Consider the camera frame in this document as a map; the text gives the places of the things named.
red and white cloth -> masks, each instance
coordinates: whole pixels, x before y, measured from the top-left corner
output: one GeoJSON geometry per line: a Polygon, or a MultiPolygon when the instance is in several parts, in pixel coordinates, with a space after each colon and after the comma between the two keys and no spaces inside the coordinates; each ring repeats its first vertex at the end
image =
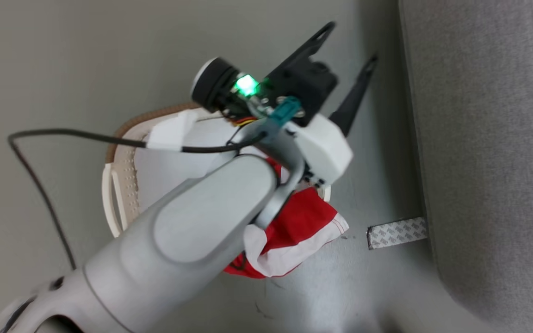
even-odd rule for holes
{"type": "MultiPolygon", "coordinates": [[[[280,175],[281,167],[274,167],[280,175]]],[[[347,230],[347,221],[309,187],[292,194],[265,230],[246,226],[245,251],[224,271],[248,278],[284,276],[347,230]]]]}

green led light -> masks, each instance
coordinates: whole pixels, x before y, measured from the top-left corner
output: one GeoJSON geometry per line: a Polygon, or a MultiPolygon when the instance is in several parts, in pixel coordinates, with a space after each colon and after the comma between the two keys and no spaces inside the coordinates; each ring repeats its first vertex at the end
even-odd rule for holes
{"type": "Polygon", "coordinates": [[[242,95],[248,97],[258,92],[258,82],[250,75],[239,78],[234,85],[242,95]]]}

white basket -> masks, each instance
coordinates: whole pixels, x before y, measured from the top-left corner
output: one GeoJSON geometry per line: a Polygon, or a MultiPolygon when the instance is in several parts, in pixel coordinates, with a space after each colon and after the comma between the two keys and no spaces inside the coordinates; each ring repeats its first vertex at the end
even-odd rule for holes
{"type": "MultiPolygon", "coordinates": [[[[195,108],[199,108],[199,106],[195,103],[186,103],[147,112],[123,124],[114,135],[124,139],[141,141],[157,123],[174,117],[180,111],[195,108]]],[[[220,117],[221,115],[203,116],[197,122],[220,117]]],[[[135,147],[109,145],[106,152],[106,163],[102,172],[102,204],[108,226],[114,237],[118,237],[126,230],[139,215],[135,151],[135,147]]],[[[324,201],[330,200],[330,187],[320,188],[318,193],[324,201]]]]}

white plastic housing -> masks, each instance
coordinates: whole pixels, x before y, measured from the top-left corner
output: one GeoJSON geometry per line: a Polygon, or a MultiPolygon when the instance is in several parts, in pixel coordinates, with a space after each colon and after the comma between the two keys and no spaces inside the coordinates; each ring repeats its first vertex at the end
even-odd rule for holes
{"type": "Polygon", "coordinates": [[[295,133],[313,183],[330,186],[347,170],[353,151],[341,129],[328,118],[317,114],[306,127],[289,122],[285,128],[295,133]]]}

wire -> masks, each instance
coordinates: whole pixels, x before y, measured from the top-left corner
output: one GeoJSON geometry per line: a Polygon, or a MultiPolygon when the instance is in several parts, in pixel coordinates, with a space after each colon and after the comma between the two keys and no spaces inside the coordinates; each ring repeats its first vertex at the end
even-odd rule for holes
{"type": "Polygon", "coordinates": [[[264,139],[267,136],[266,132],[261,132],[257,136],[253,137],[252,139],[238,142],[238,143],[232,143],[231,145],[226,146],[218,146],[218,147],[182,147],[182,152],[184,153],[201,153],[201,154],[211,154],[211,153],[223,153],[223,152],[231,152],[232,150],[240,150],[244,147],[252,146],[256,143],[258,143],[260,140],[264,139]]]}
{"type": "MultiPolygon", "coordinates": [[[[34,185],[36,185],[36,188],[38,189],[38,192],[40,193],[40,196],[44,200],[44,204],[47,207],[47,210],[49,211],[50,217],[53,220],[53,225],[55,226],[55,229],[57,230],[57,234],[59,235],[59,239],[61,239],[61,243],[63,245],[63,249],[65,249],[65,253],[67,255],[67,259],[69,261],[69,265],[71,266],[72,270],[76,270],[77,265],[75,263],[74,255],[71,251],[71,248],[69,247],[67,238],[65,236],[65,232],[63,232],[63,228],[61,228],[61,223],[59,222],[59,217],[57,216],[57,213],[55,212],[55,208],[53,207],[53,203],[51,202],[49,195],[47,194],[46,190],[44,189],[42,183],[40,182],[40,179],[38,179],[38,176],[36,176],[36,173],[34,172],[34,169],[32,169],[32,166],[28,163],[28,160],[24,157],[22,152],[20,151],[16,140],[21,139],[23,137],[31,137],[31,136],[45,136],[45,135],[67,135],[67,136],[76,136],[76,137],[82,137],[84,139],[90,139],[94,141],[102,141],[106,143],[112,143],[115,145],[125,145],[125,146],[131,146],[136,148],[146,148],[147,143],[144,141],[136,141],[136,140],[129,140],[129,139],[123,139],[120,137],[113,137],[113,136],[106,136],[106,135],[100,135],[96,133],[89,133],[86,131],[80,131],[80,130],[73,130],[73,129],[40,129],[40,130],[26,130],[26,131],[19,131],[17,133],[13,133],[12,135],[8,136],[8,144],[9,147],[13,150],[13,153],[18,158],[20,163],[23,165],[23,167],[28,172],[28,175],[32,179],[32,182],[34,182],[34,185]]],[[[197,153],[197,154],[211,154],[211,153],[220,153],[220,152],[228,152],[232,150],[240,150],[241,148],[252,146],[258,141],[264,139],[267,134],[265,132],[261,132],[256,137],[249,139],[247,141],[242,141],[238,143],[231,143],[225,146],[217,146],[217,147],[188,147],[183,146],[182,152],[185,153],[197,153]]]]}
{"type": "Polygon", "coordinates": [[[23,154],[19,151],[19,147],[15,143],[16,139],[30,136],[29,132],[30,131],[23,131],[23,132],[18,132],[18,133],[14,133],[10,135],[8,137],[9,146],[13,150],[13,153],[15,153],[15,156],[18,158],[19,162],[24,166],[24,169],[28,171],[28,174],[30,175],[32,182],[34,182],[34,185],[36,185],[36,188],[38,189],[40,196],[44,200],[44,204],[49,210],[49,214],[50,214],[51,219],[53,220],[53,225],[55,225],[57,234],[59,235],[59,238],[61,239],[61,244],[63,244],[63,249],[65,249],[65,254],[67,255],[67,259],[69,260],[69,265],[71,266],[72,270],[76,270],[77,265],[75,264],[74,255],[71,252],[71,248],[69,247],[67,238],[65,237],[65,233],[63,232],[63,229],[61,228],[61,224],[59,223],[59,218],[57,217],[55,208],[53,207],[53,204],[51,203],[49,196],[46,194],[46,191],[44,190],[42,183],[40,183],[40,180],[36,176],[36,173],[34,173],[34,170],[30,166],[30,164],[28,164],[28,161],[26,160],[26,158],[24,158],[23,154]]]}
{"type": "Polygon", "coordinates": [[[206,122],[207,120],[216,120],[216,119],[224,119],[224,118],[225,118],[224,116],[212,117],[212,118],[201,118],[201,119],[197,119],[197,123],[206,122]]]}
{"type": "Polygon", "coordinates": [[[256,120],[256,117],[244,117],[244,118],[241,118],[241,119],[236,119],[234,121],[234,123],[239,124],[239,123],[247,122],[249,120],[254,121],[254,120],[256,120]]]}
{"type": "Polygon", "coordinates": [[[9,316],[9,319],[8,321],[6,322],[6,324],[2,327],[2,329],[0,330],[0,333],[7,333],[9,332],[9,329],[12,328],[13,324],[15,324],[15,322],[18,320],[19,316],[21,316],[22,312],[24,312],[24,310],[26,310],[26,308],[28,307],[28,305],[30,305],[30,303],[32,303],[34,300],[36,299],[36,296],[33,296],[33,297],[30,297],[30,299],[28,299],[26,302],[22,303],[22,305],[20,305],[12,314],[11,316],[9,316]]]}
{"type": "Polygon", "coordinates": [[[242,128],[241,127],[238,127],[236,129],[236,131],[231,135],[231,137],[229,138],[229,140],[226,142],[226,145],[231,145],[233,143],[233,138],[236,137],[237,133],[241,130],[242,128]]]}
{"type": "Polygon", "coordinates": [[[235,126],[243,127],[243,126],[246,126],[249,123],[253,123],[253,122],[256,122],[256,119],[250,119],[250,120],[246,120],[245,122],[239,122],[239,123],[236,123],[235,126]]]}

